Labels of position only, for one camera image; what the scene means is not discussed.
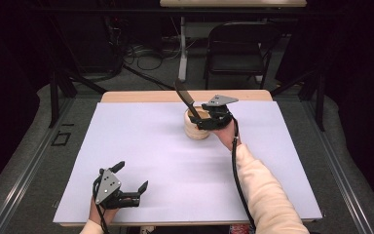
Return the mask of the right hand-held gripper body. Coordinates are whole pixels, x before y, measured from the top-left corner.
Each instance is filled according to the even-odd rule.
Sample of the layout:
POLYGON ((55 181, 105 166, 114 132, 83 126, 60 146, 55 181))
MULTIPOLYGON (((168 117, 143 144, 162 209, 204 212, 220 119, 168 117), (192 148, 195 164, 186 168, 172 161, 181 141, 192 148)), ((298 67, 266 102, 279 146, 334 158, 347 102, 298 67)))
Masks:
POLYGON ((233 119, 233 114, 228 109, 229 103, 237 102, 235 97, 215 95, 207 103, 215 108, 206 110, 209 117, 206 118, 206 131, 220 130, 225 128, 233 119))

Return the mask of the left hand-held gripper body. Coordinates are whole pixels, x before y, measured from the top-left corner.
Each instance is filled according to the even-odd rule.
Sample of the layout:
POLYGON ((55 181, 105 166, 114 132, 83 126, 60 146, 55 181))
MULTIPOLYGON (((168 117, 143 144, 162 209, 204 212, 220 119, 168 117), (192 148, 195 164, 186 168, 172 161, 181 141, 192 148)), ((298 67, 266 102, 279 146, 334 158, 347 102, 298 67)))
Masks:
POLYGON ((141 191, 123 192, 122 182, 115 176, 118 169, 100 170, 99 177, 94 181, 94 202, 105 210, 138 207, 141 191))

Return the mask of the cream ribbed cup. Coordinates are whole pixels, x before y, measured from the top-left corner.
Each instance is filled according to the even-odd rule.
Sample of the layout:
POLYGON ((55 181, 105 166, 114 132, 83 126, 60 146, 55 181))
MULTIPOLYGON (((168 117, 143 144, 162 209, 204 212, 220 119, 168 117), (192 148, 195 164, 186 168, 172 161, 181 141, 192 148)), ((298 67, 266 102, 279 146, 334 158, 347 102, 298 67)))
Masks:
POLYGON ((191 122, 192 112, 187 109, 184 113, 184 132, 187 137, 195 140, 205 139, 210 135, 209 131, 200 130, 198 126, 191 122))

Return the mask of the black spatula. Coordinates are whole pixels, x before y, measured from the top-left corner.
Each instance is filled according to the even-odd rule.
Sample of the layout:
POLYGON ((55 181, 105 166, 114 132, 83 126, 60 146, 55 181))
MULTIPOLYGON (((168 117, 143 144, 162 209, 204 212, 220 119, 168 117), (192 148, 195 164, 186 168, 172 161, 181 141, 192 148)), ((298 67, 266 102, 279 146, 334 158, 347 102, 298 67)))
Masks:
POLYGON ((193 114, 193 116, 195 118, 198 118, 200 119, 201 116, 200 114, 198 113, 198 111, 196 110, 196 108, 194 107, 194 100, 193 98, 190 96, 190 94, 188 93, 188 91, 186 90, 186 88, 184 87, 183 83, 179 80, 179 79, 176 79, 174 81, 174 87, 175 87, 175 90, 178 94, 178 96, 181 98, 181 100, 186 104, 186 106, 188 107, 188 109, 191 111, 191 113, 193 114))

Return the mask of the person's left hand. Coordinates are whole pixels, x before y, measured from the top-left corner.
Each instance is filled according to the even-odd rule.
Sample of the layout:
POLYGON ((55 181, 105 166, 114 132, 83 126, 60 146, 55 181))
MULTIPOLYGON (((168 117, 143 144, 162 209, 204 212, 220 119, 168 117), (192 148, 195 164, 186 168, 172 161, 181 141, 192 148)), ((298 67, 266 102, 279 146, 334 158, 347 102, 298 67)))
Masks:
POLYGON ((103 207, 98 207, 94 200, 91 200, 89 220, 95 222, 96 224, 101 224, 104 220, 106 225, 109 225, 114 217, 116 216, 118 209, 105 210, 103 207))

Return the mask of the person's right hand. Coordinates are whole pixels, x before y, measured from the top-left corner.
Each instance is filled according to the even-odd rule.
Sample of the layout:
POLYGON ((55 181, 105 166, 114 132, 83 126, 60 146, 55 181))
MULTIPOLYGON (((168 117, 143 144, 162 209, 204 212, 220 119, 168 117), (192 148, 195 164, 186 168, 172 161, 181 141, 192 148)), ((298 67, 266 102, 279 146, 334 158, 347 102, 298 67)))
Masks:
POLYGON ((232 151, 235 147, 239 146, 242 142, 240 139, 240 134, 238 132, 238 127, 235 121, 232 120, 224 129, 212 131, 221 143, 229 150, 232 151))

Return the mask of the black folding chair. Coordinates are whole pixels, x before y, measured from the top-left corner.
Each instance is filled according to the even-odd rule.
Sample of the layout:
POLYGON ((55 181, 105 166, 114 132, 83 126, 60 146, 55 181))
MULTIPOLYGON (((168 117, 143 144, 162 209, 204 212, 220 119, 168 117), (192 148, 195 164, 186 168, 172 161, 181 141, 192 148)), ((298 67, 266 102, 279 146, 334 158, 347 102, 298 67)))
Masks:
POLYGON ((280 30, 271 22, 230 21, 215 26, 207 39, 205 88, 212 74, 261 76, 263 89, 272 50, 280 39, 280 30))

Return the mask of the white table mat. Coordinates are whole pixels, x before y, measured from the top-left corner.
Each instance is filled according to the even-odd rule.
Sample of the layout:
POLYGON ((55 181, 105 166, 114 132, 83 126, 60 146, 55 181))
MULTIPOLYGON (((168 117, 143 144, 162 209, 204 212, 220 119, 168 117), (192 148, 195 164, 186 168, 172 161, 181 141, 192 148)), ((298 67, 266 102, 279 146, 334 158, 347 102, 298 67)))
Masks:
MULTIPOLYGON (((280 181, 300 217, 319 219, 317 199, 274 101, 230 105, 253 156, 280 181)), ((118 225, 191 225, 247 222, 232 175, 231 154, 216 136, 184 133, 181 102, 101 103, 94 112, 54 221, 79 225, 99 169, 119 162, 122 190, 148 185, 136 208, 119 211, 118 225)))

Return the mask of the light desk with white leg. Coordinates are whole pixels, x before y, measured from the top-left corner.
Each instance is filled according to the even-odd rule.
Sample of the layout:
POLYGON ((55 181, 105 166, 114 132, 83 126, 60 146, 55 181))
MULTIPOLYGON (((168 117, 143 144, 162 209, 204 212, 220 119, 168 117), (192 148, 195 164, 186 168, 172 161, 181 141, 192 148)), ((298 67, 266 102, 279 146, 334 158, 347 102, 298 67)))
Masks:
MULTIPOLYGON (((160 6, 168 10, 265 10, 269 8, 303 9, 307 0, 160 0, 160 6)), ((186 39, 207 38, 209 32, 216 26, 217 20, 207 22, 192 22, 185 17, 180 18, 180 63, 178 78, 187 78, 188 52, 186 39)))

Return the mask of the black metal stand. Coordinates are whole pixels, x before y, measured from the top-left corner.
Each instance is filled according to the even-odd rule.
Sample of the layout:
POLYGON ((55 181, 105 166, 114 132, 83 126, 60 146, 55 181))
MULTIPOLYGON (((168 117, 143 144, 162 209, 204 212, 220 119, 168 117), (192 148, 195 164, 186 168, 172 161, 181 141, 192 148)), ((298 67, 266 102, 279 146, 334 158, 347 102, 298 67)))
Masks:
POLYGON ((313 96, 316 96, 315 121, 319 129, 324 132, 323 105, 325 76, 323 72, 320 72, 316 69, 309 70, 303 75, 270 91, 270 94, 272 97, 279 95, 299 82, 303 83, 302 88, 298 93, 298 97, 300 100, 311 100, 313 96))
POLYGON ((52 128, 59 118, 59 97, 58 91, 62 91, 67 98, 74 98, 78 94, 73 82, 77 81, 88 88, 96 91, 99 94, 105 94, 106 89, 101 88, 94 82, 83 77, 78 72, 72 71, 69 68, 55 69, 50 75, 50 94, 51 94, 51 112, 52 119, 50 128, 52 128))

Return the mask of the metal floor rail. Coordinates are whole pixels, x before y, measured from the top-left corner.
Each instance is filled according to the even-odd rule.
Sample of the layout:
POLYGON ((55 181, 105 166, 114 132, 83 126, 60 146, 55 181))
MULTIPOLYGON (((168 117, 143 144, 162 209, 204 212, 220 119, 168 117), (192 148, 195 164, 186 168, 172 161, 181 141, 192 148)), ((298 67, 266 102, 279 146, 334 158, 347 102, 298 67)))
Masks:
POLYGON ((351 187, 351 184, 349 183, 348 178, 345 175, 345 172, 343 171, 343 168, 326 133, 319 128, 316 122, 314 108, 308 101, 302 101, 301 104, 306 115, 309 117, 312 128, 319 138, 320 144, 324 148, 328 167, 335 179, 339 191, 341 192, 351 218, 355 223, 358 234, 374 234, 374 231, 363 211, 361 204, 359 203, 359 200, 357 199, 353 191, 353 188, 351 187))
POLYGON ((69 234, 54 222, 80 144, 76 101, 67 99, 50 128, 42 105, 0 176, 0 234, 69 234))

